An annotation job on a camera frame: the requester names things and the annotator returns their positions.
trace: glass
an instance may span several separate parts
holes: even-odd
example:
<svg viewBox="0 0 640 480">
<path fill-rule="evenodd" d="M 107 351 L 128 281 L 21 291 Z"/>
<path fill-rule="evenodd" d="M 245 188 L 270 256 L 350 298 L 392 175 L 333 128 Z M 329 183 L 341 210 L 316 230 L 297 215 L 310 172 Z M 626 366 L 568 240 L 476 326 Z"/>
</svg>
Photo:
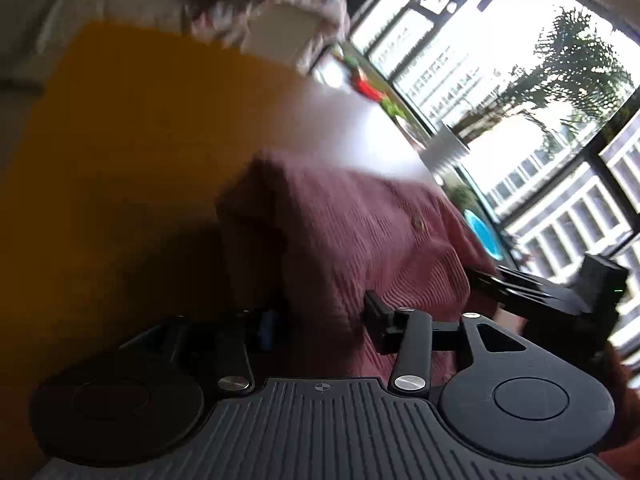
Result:
<svg viewBox="0 0 640 480">
<path fill-rule="evenodd" d="M 409 1 L 380 0 L 351 36 L 353 46 L 364 54 Z"/>
<path fill-rule="evenodd" d="M 621 346 L 640 333 L 640 242 L 632 244 L 616 261 L 630 271 L 626 294 L 618 303 L 620 319 L 609 338 L 614 346 Z"/>
<path fill-rule="evenodd" d="M 530 255 L 532 274 L 566 283 L 585 253 L 600 254 L 631 228 L 586 162 L 555 186 L 506 231 Z"/>
<path fill-rule="evenodd" d="M 433 22 L 410 9 L 392 27 L 369 59 L 383 75 L 388 76 L 432 28 Z"/>
<path fill-rule="evenodd" d="M 640 212 L 640 111 L 602 150 L 600 156 Z"/>
<path fill-rule="evenodd" d="M 560 9 L 584 9 L 575 0 L 493 0 L 480 11 L 480 1 L 467 0 L 394 83 L 430 121 L 454 126 L 470 110 L 491 103 L 513 80 L 514 66 L 531 69 L 540 63 L 534 47 Z M 640 46 L 589 9 L 585 12 L 595 33 L 613 46 L 620 63 L 640 83 Z M 632 91 L 628 86 L 621 94 L 628 97 Z M 511 116 L 467 141 L 470 154 L 462 165 L 482 192 L 494 192 L 498 218 L 525 203 L 594 136 L 595 122 L 575 120 L 572 132 L 562 124 L 574 114 L 568 102 L 551 102 L 532 110 L 538 123 Z M 631 179 L 638 176 L 640 182 L 640 166 L 630 166 L 632 155 L 640 160 L 640 151 L 630 153 L 619 169 L 640 206 L 640 184 Z M 512 178 L 514 172 L 522 184 Z M 505 196 L 503 184 L 508 187 L 510 182 L 514 189 Z"/>
<path fill-rule="evenodd" d="M 495 201 L 495 198 L 492 195 L 488 194 L 487 196 L 485 196 L 485 198 L 491 207 L 498 206 L 498 203 Z"/>
</svg>

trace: black grooved surface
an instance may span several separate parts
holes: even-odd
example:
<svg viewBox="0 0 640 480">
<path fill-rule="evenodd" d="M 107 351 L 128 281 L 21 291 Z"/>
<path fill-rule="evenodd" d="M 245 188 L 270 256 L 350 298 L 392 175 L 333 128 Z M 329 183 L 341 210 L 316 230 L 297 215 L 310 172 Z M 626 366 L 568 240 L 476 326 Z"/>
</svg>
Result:
<svg viewBox="0 0 640 480">
<path fill-rule="evenodd" d="M 275 380 L 220 402 L 174 452 L 130 467 L 51 460 L 35 480 L 604 480 L 595 457 L 549 467 L 508 465 L 461 444 L 430 404 L 386 393 L 376 379 Z"/>
</svg>

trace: palm tree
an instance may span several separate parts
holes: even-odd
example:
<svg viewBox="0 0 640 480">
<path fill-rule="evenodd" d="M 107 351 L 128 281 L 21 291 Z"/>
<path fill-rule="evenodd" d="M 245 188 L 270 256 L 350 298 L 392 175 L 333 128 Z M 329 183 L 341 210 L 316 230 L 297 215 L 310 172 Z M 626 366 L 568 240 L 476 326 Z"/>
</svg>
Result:
<svg viewBox="0 0 640 480">
<path fill-rule="evenodd" d="M 468 143 L 503 119 L 522 115 L 540 127 L 549 147 L 553 136 L 533 112 L 551 102 L 573 107 L 562 124 L 574 137 L 585 123 L 604 126 L 634 83 L 613 47 L 590 29 L 590 21 L 583 10 L 562 8 L 538 37 L 534 54 L 540 63 L 530 70 L 513 67 L 507 87 L 489 104 L 468 112 L 453 132 Z"/>
</svg>

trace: silver bolt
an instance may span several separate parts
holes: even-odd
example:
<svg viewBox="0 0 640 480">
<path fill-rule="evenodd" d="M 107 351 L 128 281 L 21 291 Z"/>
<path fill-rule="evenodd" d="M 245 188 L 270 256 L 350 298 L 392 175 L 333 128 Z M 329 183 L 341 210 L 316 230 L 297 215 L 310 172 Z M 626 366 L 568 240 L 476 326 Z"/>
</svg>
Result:
<svg viewBox="0 0 640 480">
<path fill-rule="evenodd" d="M 249 387 L 249 381 L 244 377 L 229 375 L 220 379 L 218 386 L 226 392 L 240 392 Z"/>
<path fill-rule="evenodd" d="M 424 382 L 424 379 L 417 375 L 402 375 L 394 381 L 394 384 L 396 385 L 396 388 L 400 388 L 401 390 L 408 392 L 421 390 L 427 385 L 427 383 Z"/>
</svg>

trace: red object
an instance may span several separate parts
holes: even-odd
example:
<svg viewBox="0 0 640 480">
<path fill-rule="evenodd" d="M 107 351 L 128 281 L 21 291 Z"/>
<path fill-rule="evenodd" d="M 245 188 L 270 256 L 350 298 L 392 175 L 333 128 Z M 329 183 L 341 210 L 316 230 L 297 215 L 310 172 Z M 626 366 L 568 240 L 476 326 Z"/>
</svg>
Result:
<svg viewBox="0 0 640 480">
<path fill-rule="evenodd" d="M 258 374 L 388 380 L 395 357 L 377 354 L 360 321 L 368 288 L 437 321 L 457 321 L 463 310 L 495 312 L 482 296 L 467 303 L 463 266 L 495 267 L 435 185 L 267 154 L 216 211 L 239 306 L 262 305 L 278 288 L 289 302 L 290 346 Z M 436 352 L 432 369 L 434 384 L 449 379 L 452 356 Z"/>
<path fill-rule="evenodd" d="M 354 81 L 353 87 L 360 94 L 364 95 L 364 97 L 371 99 L 372 101 L 375 101 L 377 103 L 382 101 L 382 99 L 386 95 L 380 92 L 379 90 L 376 90 L 375 88 L 373 88 L 373 86 L 371 86 L 369 82 L 364 79 L 357 79 L 356 81 Z"/>
</svg>

